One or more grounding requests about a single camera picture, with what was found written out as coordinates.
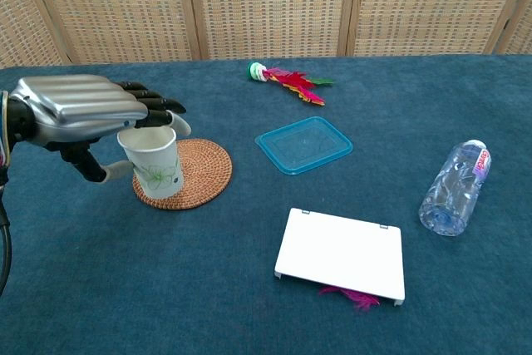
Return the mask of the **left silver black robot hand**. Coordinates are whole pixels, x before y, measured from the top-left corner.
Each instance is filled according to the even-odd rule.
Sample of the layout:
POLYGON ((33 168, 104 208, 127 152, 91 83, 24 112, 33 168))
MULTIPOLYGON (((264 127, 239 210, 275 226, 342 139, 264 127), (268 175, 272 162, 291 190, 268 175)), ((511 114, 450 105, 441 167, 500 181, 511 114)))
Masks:
POLYGON ((132 163, 101 165, 91 144, 130 128, 169 126, 187 136, 185 112, 178 101, 139 82, 90 74, 23 77, 13 91, 1 93, 1 183, 7 183, 13 148, 22 141, 59 152, 90 182, 119 179, 133 171, 132 163))

